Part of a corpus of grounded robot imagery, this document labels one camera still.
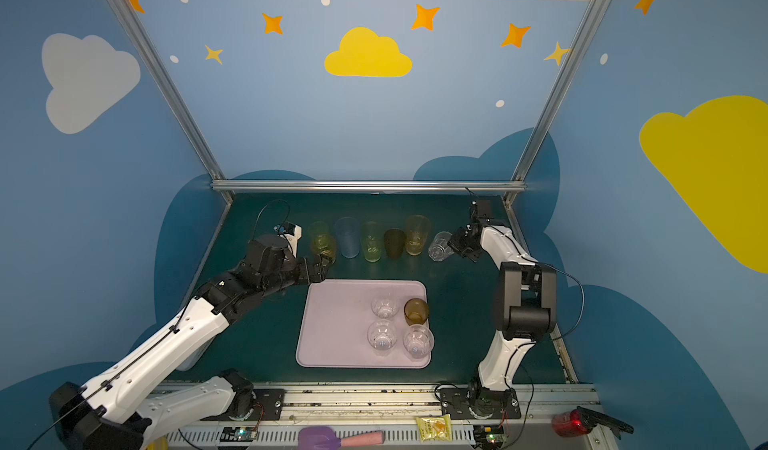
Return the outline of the short yellow glass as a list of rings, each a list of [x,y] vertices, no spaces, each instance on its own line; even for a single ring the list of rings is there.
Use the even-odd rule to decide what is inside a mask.
[[[337,258],[337,246],[334,237],[328,233],[318,234],[311,238],[310,248],[313,254],[334,263]]]

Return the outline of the clear faceted glass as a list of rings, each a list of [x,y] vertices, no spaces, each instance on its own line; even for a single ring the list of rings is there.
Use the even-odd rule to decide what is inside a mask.
[[[371,302],[371,310],[379,319],[392,319],[399,311],[399,300],[393,295],[378,295]]]
[[[398,343],[398,332],[390,320],[376,320],[367,330],[367,340],[378,355],[389,354]]]
[[[452,233],[448,231],[438,232],[434,236],[428,248],[428,256],[433,262],[443,262],[454,254],[453,249],[449,245],[451,237]]]
[[[429,357],[435,344],[434,335],[425,325],[409,326],[402,342],[406,352],[414,360]]]

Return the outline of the tall yellow-green glass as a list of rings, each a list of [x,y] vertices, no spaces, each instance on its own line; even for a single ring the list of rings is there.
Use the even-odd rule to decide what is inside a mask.
[[[329,225],[324,221],[312,222],[308,227],[308,234],[311,240],[325,238],[331,234]]]

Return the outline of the dark amber dimpled glass back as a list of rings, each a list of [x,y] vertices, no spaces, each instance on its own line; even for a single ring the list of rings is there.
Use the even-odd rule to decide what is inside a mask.
[[[384,233],[384,247],[389,259],[399,259],[405,249],[406,234],[404,231],[391,228]]]

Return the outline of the amber dimpled glass front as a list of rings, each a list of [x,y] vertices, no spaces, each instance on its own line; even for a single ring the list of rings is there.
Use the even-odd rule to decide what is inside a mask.
[[[429,318],[429,306],[427,302],[421,298],[409,299],[404,307],[404,318],[409,326],[424,325]]]

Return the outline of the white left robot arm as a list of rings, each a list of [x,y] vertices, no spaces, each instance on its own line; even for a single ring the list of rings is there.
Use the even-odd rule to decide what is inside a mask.
[[[68,449],[144,449],[204,418],[253,407],[253,387],[227,371],[155,400],[173,371],[263,300],[292,286],[321,283],[331,260],[296,255],[292,236],[250,241],[233,269],[202,285],[185,307],[121,361],[82,385],[66,382],[49,397],[58,440]]]

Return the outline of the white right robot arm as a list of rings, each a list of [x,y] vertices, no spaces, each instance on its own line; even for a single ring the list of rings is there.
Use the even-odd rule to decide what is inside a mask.
[[[489,255],[498,278],[492,301],[495,334],[470,383],[467,405],[478,419],[518,418],[513,377],[527,352],[556,326],[556,272],[531,257],[512,230],[493,217],[490,201],[474,197],[469,215],[449,247],[473,262]]]

